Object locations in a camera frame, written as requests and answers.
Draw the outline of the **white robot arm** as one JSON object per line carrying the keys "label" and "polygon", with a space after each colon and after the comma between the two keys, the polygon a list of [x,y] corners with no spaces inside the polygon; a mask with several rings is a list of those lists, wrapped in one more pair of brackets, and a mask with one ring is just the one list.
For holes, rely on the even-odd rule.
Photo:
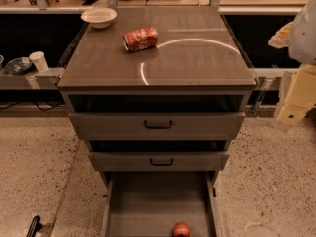
{"label": "white robot arm", "polygon": [[301,64],[275,113],[283,125],[297,126],[316,104],[316,0],[309,0],[292,22],[270,37],[268,45],[287,47],[289,57]]}

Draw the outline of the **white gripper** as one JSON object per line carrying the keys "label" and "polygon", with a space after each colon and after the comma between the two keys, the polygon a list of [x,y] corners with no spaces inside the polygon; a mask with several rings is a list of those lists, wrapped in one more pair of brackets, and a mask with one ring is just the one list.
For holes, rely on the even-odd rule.
{"label": "white gripper", "polygon": [[[268,40],[273,48],[288,47],[292,22],[284,25]],[[297,126],[316,104],[316,66],[303,64],[296,72],[286,72],[284,103],[274,112],[276,121],[288,127]]]}

